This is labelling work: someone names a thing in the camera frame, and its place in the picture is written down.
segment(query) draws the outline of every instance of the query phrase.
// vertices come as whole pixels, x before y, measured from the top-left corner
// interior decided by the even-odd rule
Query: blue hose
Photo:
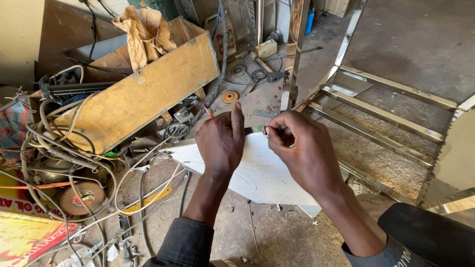
[[[211,37],[211,42],[212,42],[213,39],[214,39],[214,35],[216,34],[216,30],[218,29],[219,12],[220,12],[220,11],[221,11],[221,4],[219,4],[219,7],[218,7],[218,16],[216,17],[216,26],[214,27],[213,36]]]
[[[247,56],[242,60],[242,64],[243,64],[243,65],[244,65],[244,61],[245,61],[249,56],[250,56],[250,55],[247,55]],[[280,69],[282,69],[282,58],[280,57],[279,59],[280,59],[279,70],[278,70],[277,72],[280,72]],[[246,74],[246,76],[249,78],[249,80],[252,81],[252,77],[251,77],[249,74],[247,74],[247,72],[244,72],[244,74]],[[223,82],[226,83],[226,84],[232,85],[232,86],[247,86],[247,85],[242,85],[242,84],[231,83],[231,82],[228,82],[227,80],[223,80]],[[262,81],[258,82],[258,83],[256,84],[256,86],[261,85],[261,84],[263,84],[263,83],[265,83],[265,82],[267,82],[267,81],[266,81],[265,79],[263,79]]]

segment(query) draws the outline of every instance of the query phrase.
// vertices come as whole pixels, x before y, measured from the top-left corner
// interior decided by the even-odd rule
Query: forearm
[[[346,184],[341,183],[317,200],[353,255],[369,257],[384,250],[387,234],[358,203]]]
[[[198,180],[191,201],[182,218],[191,219],[214,227],[216,214],[228,189],[232,172],[211,172],[205,170]]]

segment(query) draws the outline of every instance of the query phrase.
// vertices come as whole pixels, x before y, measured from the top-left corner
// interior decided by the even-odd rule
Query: label
[[[216,35],[216,39],[218,40],[219,53],[223,54],[223,34],[220,33]],[[228,51],[233,48],[234,48],[233,32],[231,28],[229,28],[228,29]]]

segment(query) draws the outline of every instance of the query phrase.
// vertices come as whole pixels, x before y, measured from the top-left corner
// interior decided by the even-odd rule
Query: crumpled brown paper
[[[137,10],[134,6],[128,6],[112,23],[127,32],[127,49],[133,71],[177,48],[170,40],[167,21],[158,10]]]

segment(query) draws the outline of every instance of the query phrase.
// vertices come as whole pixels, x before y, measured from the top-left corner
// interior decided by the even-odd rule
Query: concrete floor
[[[319,17],[312,32],[305,36],[303,49],[316,46],[323,49],[302,54],[297,80],[300,98],[306,95],[307,89],[317,84],[333,64],[355,2],[352,1],[348,16],[343,19],[332,15]],[[345,57],[346,64],[460,103],[475,90],[474,9],[475,2],[470,0],[370,0]],[[375,86],[357,98],[387,111],[393,109],[395,114],[438,132],[444,131],[450,117],[449,112],[403,95],[393,95],[391,91]],[[434,155],[434,144],[392,125],[345,105],[334,111],[426,155]],[[324,119],[320,121],[329,126],[338,157],[416,199],[427,174],[425,168],[333,123]],[[152,167],[144,183],[145,191],[169,178],[175,167],[176,163],[172,160]],[[120,202],[127,203],[137,198],[139,177],[135,172],[128,177]],[[197,179],[198,175],[192,175],[185,206]],[[180,195],[181,190],[182,185],[172,194]],[[239,257],[245,257],[269,267],[350,266],[340,249],[342,237],[323,211],[316,217],[317,226],[296,206],[287,205],[283,205],[283,210],[279,212],[275,205],[251,203],[258,256],[246,201],[244,197],[227,191],[217,216],[211,259],[240,261]],[[179,196],[170,199],[147,219],[153,251],[159,249],[169,225],[177,216],[179,202]],[[290,210],[293,212],[285,218]],[[132,222],[137,221],[138,216],[133,215]],[[119,229],[116,219],[109,219],[103,225],[109,238]],[[93,245],[99,240],[96,228],[90,228],[85,243]],[[140,228],[133,231],[131,242],[145,254]],[[59,263],[69,254],[69,251],[58,253],[55,261]],[[121,266],[120,257],[109,266]],[[142,265],[145,260],[142,259],[139,264]]]

